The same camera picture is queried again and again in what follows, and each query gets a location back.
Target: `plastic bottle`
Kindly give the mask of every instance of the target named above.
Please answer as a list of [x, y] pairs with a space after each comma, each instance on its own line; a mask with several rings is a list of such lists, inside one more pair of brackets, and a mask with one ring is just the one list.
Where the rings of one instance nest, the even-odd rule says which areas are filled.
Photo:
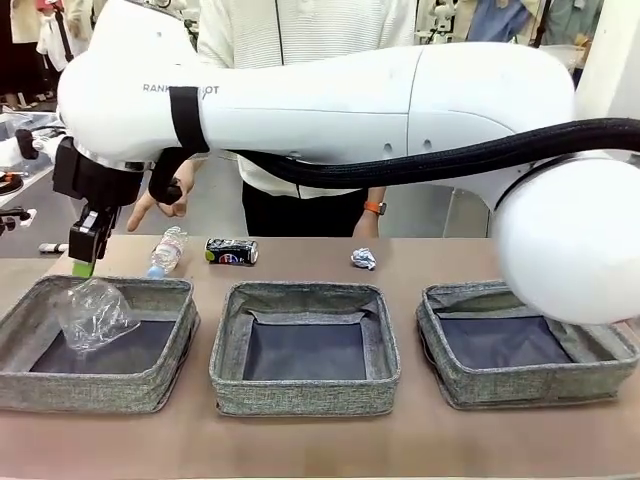
[[187, 232], [183, 232], [180, 227], [171, 227], [164, 232], [162, 240], [151, 253], [151, 268], [147, 276], [163, 278], [176, 268], [187, 240]]

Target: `gray basket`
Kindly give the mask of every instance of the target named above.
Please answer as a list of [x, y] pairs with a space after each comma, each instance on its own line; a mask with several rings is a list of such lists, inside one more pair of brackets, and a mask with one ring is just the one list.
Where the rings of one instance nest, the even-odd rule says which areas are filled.
[[199, 323], [192, 286], [182, 280], [104, 280], [122, 292], [140, 327], [78, 357], [50, 315], [49, 299], [83, 279], [39, 280], [0, 321], [0, 408], [92, 413], [162, 408]]
[[[621, 328], [544, 319], [518, 301], [503, 282], [427, 288], [417, 317], [425, 353], [435, 366], [443, 395], [455, 408], [572, 405], [613, 399], [640, 356], [635, 342]], [[508, 328], [516, 336], [526, 332], [526, 337], [516, 338], [495, 354], [496, 337], [486, 335], [493, 330], [500, 335], [500, 329]], [[454, 334], [455, 329], [464, 333]], [[475, 350], [469, 348], [471, 341]], [[534, 357], [557, 360], [526, 363]], [[465, 358], [464, 365], [460, 358]], [[485, 361], [513, 365], [477, 368]]]
[[379, 415], [400, 362], [377, 288], [248, 282], [227, 296], [209, 374], [227, 415]]

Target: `black pants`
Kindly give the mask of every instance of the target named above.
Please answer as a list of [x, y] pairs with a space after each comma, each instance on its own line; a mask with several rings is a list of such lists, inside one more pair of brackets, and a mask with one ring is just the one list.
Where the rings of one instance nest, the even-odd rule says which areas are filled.
[[350, 237], [360, 220], [367, 191], [300, 199], [273, 196], [242, 186], [242, 205], [252, 237]]

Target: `blue bottle cap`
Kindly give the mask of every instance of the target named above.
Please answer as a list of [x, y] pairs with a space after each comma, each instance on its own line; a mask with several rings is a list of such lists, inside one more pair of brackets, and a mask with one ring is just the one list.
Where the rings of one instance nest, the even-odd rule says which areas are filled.
[[158, 265], [154, 265], [147, 272], [147, 277], [149, 277], [149, 278], [164, 278], [165, 277], [164, 268], [159, 267]]

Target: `orange watch band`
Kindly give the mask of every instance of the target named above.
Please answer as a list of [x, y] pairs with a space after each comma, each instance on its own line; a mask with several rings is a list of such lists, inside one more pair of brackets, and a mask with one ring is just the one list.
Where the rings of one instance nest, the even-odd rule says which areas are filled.
[[387, 209], [386, 203], [364, 202], [364, 209], [375, 213], [376, 215], [384, 215]]

